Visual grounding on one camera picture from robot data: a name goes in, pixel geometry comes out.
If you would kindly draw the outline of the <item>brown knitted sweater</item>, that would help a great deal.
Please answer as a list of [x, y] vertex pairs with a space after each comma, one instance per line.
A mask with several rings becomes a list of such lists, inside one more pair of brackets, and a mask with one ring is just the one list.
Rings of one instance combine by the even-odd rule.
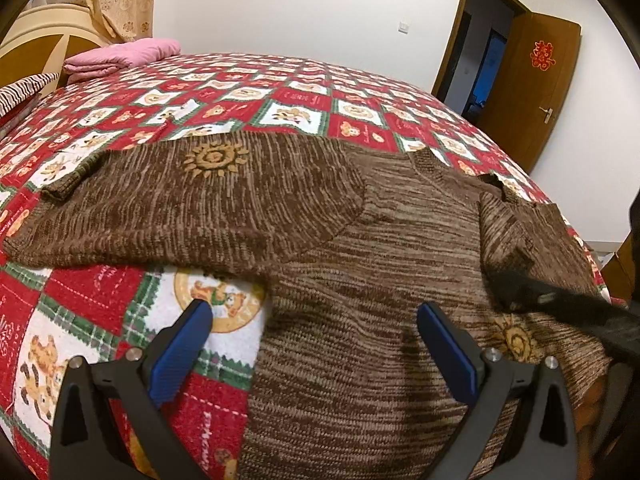
[[579, 402], [602, 344], [495, 309], [492, 274], [597, 293], [557, 206], [430, 150], [234, 132], [89, 155], [6, 207], [1, 409], [47, 478], [66, 367], [145, 346], [192, 300], [214, 326], [164, 407], [213, 479], [415, 479], [462, 419], [416, 329], [433, 301], [482, 346], [556, 356]]

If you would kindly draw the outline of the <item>red patchwork bear bedspread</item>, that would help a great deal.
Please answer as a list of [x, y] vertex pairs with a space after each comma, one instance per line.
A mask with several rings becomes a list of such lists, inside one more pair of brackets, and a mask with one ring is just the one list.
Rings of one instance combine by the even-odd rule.
[[59, 178], [96, 152], [242, 131], [425, 148], [468, 177], [491, 174], [522, 200], [552, 204], [489, 136], [412, 84], [303, 58], [178, 55], [58, 89], [2, 140], [1, 269], [2, 214], [40, 174]]

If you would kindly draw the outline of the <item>red double happiness decoration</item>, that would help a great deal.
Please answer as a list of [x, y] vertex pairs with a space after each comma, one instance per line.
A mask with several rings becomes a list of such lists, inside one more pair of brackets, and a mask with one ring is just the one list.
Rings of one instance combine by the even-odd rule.
[[553, 51], [554, 47], [550, 41], [535, 41], [533, 50], [529, 53], [530, 64], [538, 70], [546, 72], [556, 63]]

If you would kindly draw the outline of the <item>brown wooden door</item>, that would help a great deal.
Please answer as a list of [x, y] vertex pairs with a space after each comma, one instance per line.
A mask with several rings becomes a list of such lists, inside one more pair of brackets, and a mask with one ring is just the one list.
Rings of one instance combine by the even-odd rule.
[[[546, 72], [530, 64], [534, 42], [553, 44], [556, 63]], [[506, 50], [477, 128], [525, 172], [534, 168], [560, 114], [577, 64], [582, 28], [540, 13], [514, 18]], [[552, 107], [548, 125], [539, 107]]]

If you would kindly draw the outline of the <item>striped pillow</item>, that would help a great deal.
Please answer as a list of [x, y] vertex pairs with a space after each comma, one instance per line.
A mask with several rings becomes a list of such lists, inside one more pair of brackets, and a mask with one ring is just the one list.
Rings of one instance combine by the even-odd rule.
[[58, 79], [56, 73], [41, 73], [23, 77], [0, 89], [0, 117], [12, 112], [15, 107], [30, 100], [42, 89]]

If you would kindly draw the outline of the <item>cream wooden headboard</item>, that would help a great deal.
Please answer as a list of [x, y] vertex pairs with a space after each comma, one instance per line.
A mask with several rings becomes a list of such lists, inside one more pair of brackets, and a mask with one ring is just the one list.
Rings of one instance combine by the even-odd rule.
[[59, 3], [25, 10], [1, 45], [1, 85], [33, 74], [55, 73], [55, 81], [41, 91], [46, 96], [66, 84], [66, 58], [112, 43], [106, 29], [83, 6]]

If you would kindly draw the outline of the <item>dark door frame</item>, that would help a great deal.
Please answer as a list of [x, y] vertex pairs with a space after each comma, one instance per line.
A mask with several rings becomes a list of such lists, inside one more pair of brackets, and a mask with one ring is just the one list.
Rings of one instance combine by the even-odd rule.
[[512, 22], [528, 11], [520, 0], [459, 0], [432, 95], [476, 122], [495, 82]]

